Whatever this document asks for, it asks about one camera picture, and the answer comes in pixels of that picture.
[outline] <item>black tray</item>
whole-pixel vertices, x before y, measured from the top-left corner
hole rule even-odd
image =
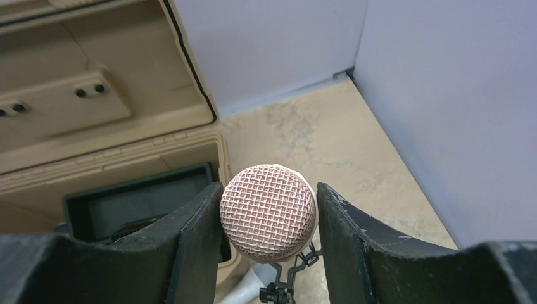
[[[63,208],[70,235],[110,244],[186,204],[213,181],[209,163],[70,194]]]

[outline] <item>white wall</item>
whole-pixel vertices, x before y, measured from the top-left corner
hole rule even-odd
[[[358,88],[459,246],[537,240],[537,2],[370,1]]]
[[[354,65],[367,0],[175,0],[225,117]]]

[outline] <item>concrete floor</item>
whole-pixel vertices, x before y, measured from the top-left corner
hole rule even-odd
[[[314,189],[328,183],[395,229],[456,248],[350,80],[226,118],[217,128],[228,144],[232,174],[279,163],[301,172]],[[318,233],[313,241],[320,248]],[[219,288],[216,300],[239,280]],[[298,273],[295,290],[298,304],[329,303],[322,259]]]

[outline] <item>microphone stand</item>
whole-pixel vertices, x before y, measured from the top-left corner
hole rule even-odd
[[[307,255],[304,253],[299,253],[296,258],[294,258],[294,266],[291,267],[287,272],[287,282],[281,282],[280,278],[282,275],[282,265],[278,263],[272,263],[271,266],[276,269],[276,279],[273,283],[270,283],[267,288],[259,289],[259,299],[263,303],[272,302],[274,304],[295,304],[294,301],[294,278],[296,273],[306,269],[315,264],[319,260],[319,256],[322,255],[322,250],[317,251],[313,242],[310,243],[309,248],[311,252]],[[300,265],[297,265],[296,262],[298,258],[302,260]]]

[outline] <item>microphone grille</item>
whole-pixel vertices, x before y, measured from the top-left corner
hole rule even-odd
[[[257,262],[279,262],[306,245],[316,226],[310,186],[280,165],[257,165],[238,173],[220,202],[222,227],[241,253]]]

